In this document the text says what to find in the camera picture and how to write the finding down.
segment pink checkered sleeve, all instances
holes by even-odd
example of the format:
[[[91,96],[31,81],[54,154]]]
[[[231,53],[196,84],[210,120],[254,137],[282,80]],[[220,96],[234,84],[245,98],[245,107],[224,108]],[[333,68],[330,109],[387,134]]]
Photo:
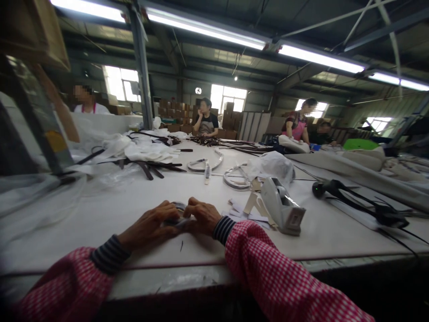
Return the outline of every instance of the pink checkered sleeve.
[[[374,321],[345,294],[281,254],[250,220],[233,226],[225,258],[270,321]]]
[[[91,321],[108,296],[113,275],[90,260],[82,247],[56,262],[17,304],[22,321]]]

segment dark striped sleeve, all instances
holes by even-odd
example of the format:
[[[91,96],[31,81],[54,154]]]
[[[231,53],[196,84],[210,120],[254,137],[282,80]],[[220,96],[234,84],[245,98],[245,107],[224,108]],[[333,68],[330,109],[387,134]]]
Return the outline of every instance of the dark striped sleeve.
[[[131,256],[113,235],[106,243],[98,247],[91,253],[89,259],[103,273],[113,275],[119,271],[124,261]]]
[[[223,217],[219,220],[213,232],[213,239],[216,239],[222,243],[222,245],[226,245],[229,233],[232,230],[232,227],[235,225],[235,221],[229,217]]]

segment person's right hand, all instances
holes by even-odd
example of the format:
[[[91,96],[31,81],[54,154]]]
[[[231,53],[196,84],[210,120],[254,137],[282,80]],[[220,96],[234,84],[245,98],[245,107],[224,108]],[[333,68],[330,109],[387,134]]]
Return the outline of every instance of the person's right hand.
[[[188,206],[183,212],[183,217],[189,218],[191,215],[197,220],[189,221],[185,226],[185,231],[189,233],[202,233],[213,236],[213,232],[222,216],[216,210],[215,206],[189,198]]]

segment person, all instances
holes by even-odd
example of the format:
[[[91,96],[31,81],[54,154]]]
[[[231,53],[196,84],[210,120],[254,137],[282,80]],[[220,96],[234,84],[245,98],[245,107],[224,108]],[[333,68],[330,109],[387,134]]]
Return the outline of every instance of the person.
[[[107,107],[95,102],[94,92],[87,85],[76,85],[73,93],[77,100],[82,103],[75,107],[75,113],[111,114]]]
[[[310,114],[317,107],[318,102],[314,98],[309,98],[304,101],[299,111],[291,112],[282,128],[282,134],[295,140],[303,140],[310,145],[307,131],[306,114]]]
[[[191,215],[196,220],[189,221],[184,231],[212,236],[225,246],[227,266],[250,289],[269,320],[374,321],[341,291],[280,253],[255,222],[236,223],[222,217],[213,205],[192,197],[183,217]],[[97,249],[76,249],[45,273],[15,311],[23,321],[91,321],[131,253],[179,234],[176,227],[161,225],[177,218],[174,204],[164,201]]]
[[[198,110],[197,122],[193,129],[198,132],[198,136],[213,137],[218,134],[219,123],[218,118],[210,113],[211,101],[208,98],[203,98]]]
[[[332,146],[336,146],[336,141],[328,134],[331,129],[330,122],[322,121],[317,125],[315,130],[310,131],[308,134],[310,143],[318,145],[331,144]]]

